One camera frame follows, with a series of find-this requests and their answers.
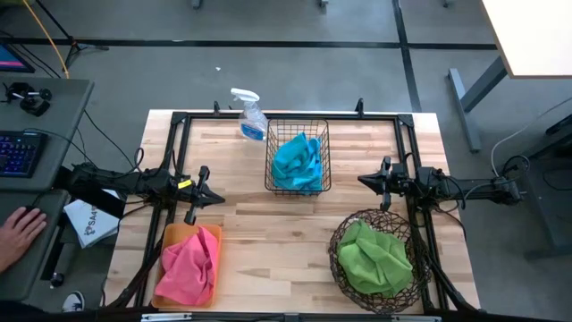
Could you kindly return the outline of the dark round wicker basket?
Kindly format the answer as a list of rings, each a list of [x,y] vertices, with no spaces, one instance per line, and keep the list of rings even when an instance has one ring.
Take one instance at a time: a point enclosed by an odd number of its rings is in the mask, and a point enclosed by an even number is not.
[[[384,297],[381,293],[363,294],[356,291],[348,281],[343,268],[337,261],[336,247],[350,225],[351,219],[363,219],[374,230],[393,234],[406,244],[407,258],[413,266],[413,278],[409,285],[394,297]],[[429,264],[425,260],[427,250],[418,240],[409,222],[398,214],[381,209],[363,209],[345,218],[332,233],[327,248],[330,270],[334,282],[341,292],[360,308],[376,314],[401,312],[422,298],[422,293],[431,281]]]

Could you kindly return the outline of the orange plastic tray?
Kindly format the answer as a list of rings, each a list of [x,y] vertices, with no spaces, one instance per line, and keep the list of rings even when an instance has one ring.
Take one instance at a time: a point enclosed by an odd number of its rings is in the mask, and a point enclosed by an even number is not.
[[[205,227],[218,241],[218,246],[216,248],[216,255],[214,258],[215,263],[215,276],[214,276],[214,286],[212,290],[212,296],[210,300],[201,306],[185,306],[178,302],[169,300],[163,296],[155,295],[156,287],[160,281],[160,279],[164,275],[164,270],[161,263],[161,257],[164,253],[164,250],[177,242],[182,242],[186,237],[191,236],[194,234],[198,228],[202,226]],[[156,276],[156,286],[153,292],[152,297],[152,305],[158,309],[206,309],[213,305],[215,301],[215,291],[218,282],[218,272],[219,272],[219,264],[220,264],[220,255],[221,255],[221,248],[222,248],[222,228],[218,225],[187,225],[187,224],[169,224],[165,228],[164,232],[164,244],[162,246],[159,258],[159,268],[157,271]]]

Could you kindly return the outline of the pink microfiber towel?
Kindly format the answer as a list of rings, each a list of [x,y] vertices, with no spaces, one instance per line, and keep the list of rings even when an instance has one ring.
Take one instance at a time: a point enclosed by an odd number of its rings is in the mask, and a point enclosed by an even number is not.
[[[201,306],[210,300],[215,267],[208,249],[196,236],[167,247],[161,263],[164,275],[155,295],[185,306]]]
[[[203,287],[215,285],[215,255],[218,241],[205,228],[164,250],[162,264],[163,284]]]

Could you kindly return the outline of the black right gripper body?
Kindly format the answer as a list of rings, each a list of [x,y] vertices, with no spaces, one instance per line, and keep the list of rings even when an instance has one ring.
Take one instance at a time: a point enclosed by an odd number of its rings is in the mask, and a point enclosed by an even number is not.
[[[390,157],[384,157],[381,170],[383,188],[381,210],[388,211],[391,206],[391,194],[399,194],[402,197],[409,190],[408,169],[405,163],[392,163]]]

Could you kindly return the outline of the green microfiber towel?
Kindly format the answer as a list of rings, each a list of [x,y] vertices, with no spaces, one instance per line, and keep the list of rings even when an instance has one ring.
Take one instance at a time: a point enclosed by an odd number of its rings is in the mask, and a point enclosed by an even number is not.
[[[393,234],[374,230],[363,219],[350,220],[336,255],[349,284],[363,294],[394,297],[413,278],[405,242]]]

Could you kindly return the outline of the black equipment stand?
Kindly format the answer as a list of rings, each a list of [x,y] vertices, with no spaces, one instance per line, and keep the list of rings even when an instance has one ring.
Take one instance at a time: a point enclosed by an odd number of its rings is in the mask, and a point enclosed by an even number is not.
[[[528,251],[525,258],[572,256],[572,114],[549,127],[526,156],[532,164],[525,178],[528,199],[548,246]]]

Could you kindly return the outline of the clear spray bottle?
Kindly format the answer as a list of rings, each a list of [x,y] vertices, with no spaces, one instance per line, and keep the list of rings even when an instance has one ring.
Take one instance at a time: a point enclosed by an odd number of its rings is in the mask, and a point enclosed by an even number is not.
[[[253,91],[238,88],[231,88],[231,94],[235,101],[239,100],[243,104],[243,109],[239,116],[241,133],[251,140],[266,140],[268,120],[257,104],[260,96]]]

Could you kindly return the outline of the teal microfiber towel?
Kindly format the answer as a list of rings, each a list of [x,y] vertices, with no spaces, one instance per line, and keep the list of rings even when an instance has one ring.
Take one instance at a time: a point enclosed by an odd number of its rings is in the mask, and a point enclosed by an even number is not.
[[[277,188],[287,191],[302,191],[308,194],[310,191],[322,190],[322,171],[306,170],[302,173],[284,173],[280,169],[274,168],[272,171],[273,183]]]
[[[308,139],[304,132],[297,135],[290,141],[291,170],[297,174],[317,173],[322,165],[320,147],[319,139]]]
[[[273,176],[277,179],[291,177],[307,166],[307,144],[288,142],[281,146],[273,159]]]

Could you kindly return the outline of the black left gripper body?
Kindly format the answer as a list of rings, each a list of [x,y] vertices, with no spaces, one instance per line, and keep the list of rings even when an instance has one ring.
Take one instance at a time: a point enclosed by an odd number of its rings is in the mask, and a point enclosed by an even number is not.
[[[208,167],[202,165],[198,172],[198,181],[185,187],[181,193],[184,200],[190,204],[189,210],[184,217],[184,223],[187,225],[195,224],[198,209],[205,207],[209,201],[207,195],[204,193],[209,174],[210,171]]]

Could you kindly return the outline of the grey side desk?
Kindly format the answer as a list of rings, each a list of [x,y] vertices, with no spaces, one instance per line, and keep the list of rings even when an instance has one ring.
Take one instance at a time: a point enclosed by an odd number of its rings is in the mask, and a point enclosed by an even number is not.
[[[24,112],[19,104],[5,103],[5,88],[25,82],[33,89],[49,89],[50,107],[39,116]],[[30,178],[0,177],[0,191],[45,191],[52,187],[67,154],[94,83],[65,80],[0,76],[0,131],[44,131],[48,135],[34,174]]]

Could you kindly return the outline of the black tripod stand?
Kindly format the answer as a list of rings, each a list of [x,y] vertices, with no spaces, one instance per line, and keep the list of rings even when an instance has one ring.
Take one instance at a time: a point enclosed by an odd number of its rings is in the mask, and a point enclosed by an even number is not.
[[[40,1],[36,0],[41,10],[47,15],[47,17],[54,23],[54,25],[64,34],[70,45],[68,54],[64,60],[64,66],[69,69],[74,62],[74,60],[84,51],[88,49],[94,49],[99,51],[109,51],[110,48],[107,46],[100,45],[90,45],[87,43],[79,42],[75,37],[70,35],[66,29],[60,24],[60,22],[53,16],[53,14],[47,9],[47,7]]]

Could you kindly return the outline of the grey desk panel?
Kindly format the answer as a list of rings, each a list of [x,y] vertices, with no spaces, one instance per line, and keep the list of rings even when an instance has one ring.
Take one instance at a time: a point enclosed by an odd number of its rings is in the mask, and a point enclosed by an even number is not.
[[[65,191],[38,193],[0,192],[0,224],[17,208],[33,206],[46,214],[46,227],[13,266],[0,274],[0,301],[23,301],[29,297],[49,255],[63,207],[69,201]]]

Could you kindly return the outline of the backlit black keyboard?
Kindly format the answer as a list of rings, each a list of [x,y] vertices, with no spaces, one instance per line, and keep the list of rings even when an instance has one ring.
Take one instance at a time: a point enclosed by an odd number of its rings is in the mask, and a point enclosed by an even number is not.
[[[46,141],[44,133],[0,131],[0,177],[30,178]]]

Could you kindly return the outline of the person's shoe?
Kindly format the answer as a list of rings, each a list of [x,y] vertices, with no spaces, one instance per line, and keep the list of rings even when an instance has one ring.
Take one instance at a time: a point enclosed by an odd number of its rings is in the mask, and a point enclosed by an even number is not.
[[[70,293],[63,302],[62,312],[76,312],[85,309],[85,299],[81,292]]]

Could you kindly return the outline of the person's hand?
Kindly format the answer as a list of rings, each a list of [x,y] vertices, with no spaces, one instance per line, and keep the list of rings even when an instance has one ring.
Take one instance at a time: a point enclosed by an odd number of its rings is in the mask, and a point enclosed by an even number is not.
[[[0,225],[0,274],[16,263],[46,227],[39,208],[17,208]]]

